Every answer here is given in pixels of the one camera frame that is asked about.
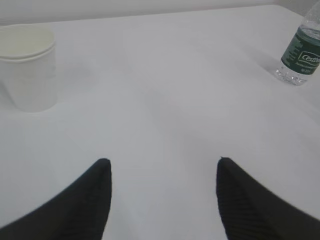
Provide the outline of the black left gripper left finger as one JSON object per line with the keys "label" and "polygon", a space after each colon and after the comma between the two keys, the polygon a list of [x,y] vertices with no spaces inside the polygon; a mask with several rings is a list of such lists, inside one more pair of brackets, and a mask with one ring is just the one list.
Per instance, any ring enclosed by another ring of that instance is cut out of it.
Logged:
{"label": "black left gripper left finger", "polygon": [[112,200],[109,159],[97,160],[39,208],[2,227],[2,240],[100,240]]}

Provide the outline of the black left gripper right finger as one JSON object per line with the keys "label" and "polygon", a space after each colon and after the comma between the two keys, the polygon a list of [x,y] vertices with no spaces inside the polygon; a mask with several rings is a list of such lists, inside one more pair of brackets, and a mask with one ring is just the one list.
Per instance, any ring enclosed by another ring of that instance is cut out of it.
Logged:
{"label": "black left gripper right finger", "polygon": [[320,221],[269,191],[228,157],[217,163],[216,196],[229,240],[318,240]]}

